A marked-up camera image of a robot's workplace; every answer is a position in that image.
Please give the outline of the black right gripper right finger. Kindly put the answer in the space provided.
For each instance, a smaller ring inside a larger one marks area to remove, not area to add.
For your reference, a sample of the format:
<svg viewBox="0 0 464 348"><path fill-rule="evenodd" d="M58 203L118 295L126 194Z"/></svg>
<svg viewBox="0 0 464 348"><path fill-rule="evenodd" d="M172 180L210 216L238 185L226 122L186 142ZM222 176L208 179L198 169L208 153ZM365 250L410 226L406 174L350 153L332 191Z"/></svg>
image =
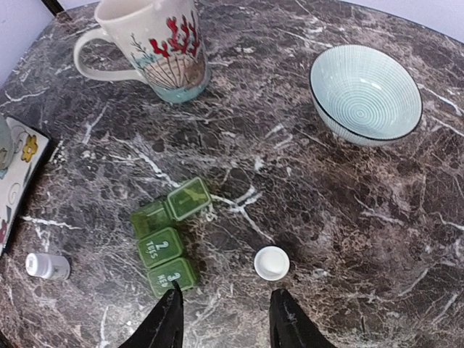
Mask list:
<svg viewBox="0 0 464 348"><path fill-rule="evenodd" d="M335 348L286 289L272 291L269 318L271 347Z"/></svg>

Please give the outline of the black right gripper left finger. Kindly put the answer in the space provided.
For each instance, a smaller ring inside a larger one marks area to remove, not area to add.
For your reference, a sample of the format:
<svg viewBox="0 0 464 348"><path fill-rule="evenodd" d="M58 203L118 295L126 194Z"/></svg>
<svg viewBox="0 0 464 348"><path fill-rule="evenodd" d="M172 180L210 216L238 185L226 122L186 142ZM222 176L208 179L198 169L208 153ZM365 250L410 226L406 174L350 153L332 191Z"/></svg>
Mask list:
<svg viewBox="0 0 464 348"><path fill-rule="evenodd" d="M119 348L183 346L183 293L177 282L168 289L136 331Z"/></svg>

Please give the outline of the white pill bottle cap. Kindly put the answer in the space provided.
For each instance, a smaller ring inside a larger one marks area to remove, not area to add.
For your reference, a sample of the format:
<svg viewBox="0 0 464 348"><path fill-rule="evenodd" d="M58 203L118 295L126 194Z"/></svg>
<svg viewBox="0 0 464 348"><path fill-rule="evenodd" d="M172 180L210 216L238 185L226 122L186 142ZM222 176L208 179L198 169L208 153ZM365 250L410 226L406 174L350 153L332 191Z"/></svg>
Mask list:
<svg viewBox="0 0 464 348"><path fill-rule="evenodd" d="M265 246L254 257L254 270L266 281L281 280L287 275L289 268L289 256L278 246Z"/></svg>

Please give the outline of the green weekly pill organizer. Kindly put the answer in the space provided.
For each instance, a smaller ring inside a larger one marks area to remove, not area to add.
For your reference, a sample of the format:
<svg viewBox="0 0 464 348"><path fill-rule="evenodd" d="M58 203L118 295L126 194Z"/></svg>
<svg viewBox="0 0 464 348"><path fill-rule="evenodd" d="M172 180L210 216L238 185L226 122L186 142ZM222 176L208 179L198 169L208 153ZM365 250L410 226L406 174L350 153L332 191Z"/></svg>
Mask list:
<svg viewBox="0 0 464 348"><path fill-rule="evenodd" d="M161 298L174 282L183 291L197 286L197 272L183 256L185 247L175 225L211 201L206 184L195 177L171 191L165 199L146 204L131 214L138 255L147 269L148 282L156 298Z"/></svg>

